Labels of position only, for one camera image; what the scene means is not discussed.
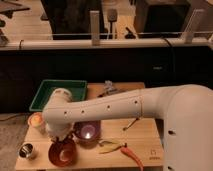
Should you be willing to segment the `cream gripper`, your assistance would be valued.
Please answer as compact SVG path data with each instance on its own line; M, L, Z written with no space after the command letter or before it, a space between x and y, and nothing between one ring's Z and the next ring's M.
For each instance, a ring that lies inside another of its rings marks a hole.
M52 140L56 140L56 137L64 138L68 136L68 134L71 132L71 125L47 124L46 132Z

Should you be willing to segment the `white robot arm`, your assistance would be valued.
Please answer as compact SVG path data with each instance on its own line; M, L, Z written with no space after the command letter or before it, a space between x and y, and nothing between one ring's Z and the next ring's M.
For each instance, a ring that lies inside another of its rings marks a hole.
M52 93L43 117L54 137L71 122L121 118L164 121L163 171L213 171L213 90L179 85L126 91L72 102L70 93Z

